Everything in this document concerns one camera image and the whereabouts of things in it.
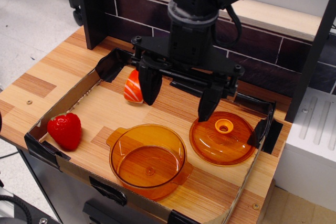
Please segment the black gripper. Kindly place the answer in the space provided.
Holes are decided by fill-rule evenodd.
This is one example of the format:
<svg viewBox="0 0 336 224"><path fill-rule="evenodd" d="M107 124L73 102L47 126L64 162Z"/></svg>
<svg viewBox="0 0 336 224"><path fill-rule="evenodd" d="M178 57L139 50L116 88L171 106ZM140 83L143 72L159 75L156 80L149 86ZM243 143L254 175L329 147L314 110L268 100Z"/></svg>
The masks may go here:
<svg viewBox="0 0 336 224"><path fill-rule="evenodd" d="M143 100L148 105L155 102L163 76L196 84L203 88L198 121L208 121L221 98L236 93L244 69L213 45L219 15L216 6L194 2L182 6L171 0L167 12L171 19L168 37L135 36L131 40Z"/></svg>

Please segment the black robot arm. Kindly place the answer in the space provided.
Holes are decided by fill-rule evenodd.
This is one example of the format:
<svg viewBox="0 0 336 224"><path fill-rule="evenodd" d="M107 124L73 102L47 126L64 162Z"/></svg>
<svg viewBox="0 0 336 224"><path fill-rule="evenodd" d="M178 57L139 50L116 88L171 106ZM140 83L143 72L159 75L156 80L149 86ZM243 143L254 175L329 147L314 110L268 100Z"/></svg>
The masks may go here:
<svg viewBox="0 0 336 224"><path fill-rule="evenodd" d="M169 36L132 39L140 88L148 105L156 100L163 76L203 87L198 106L201 122L211 117L222 98L235 94L244 69L217 50L231 47L234 42L217 40L216 21L219 11L226 10L241 34L242 25L232 8L236 1L171 0L167 7Z"/></svg>

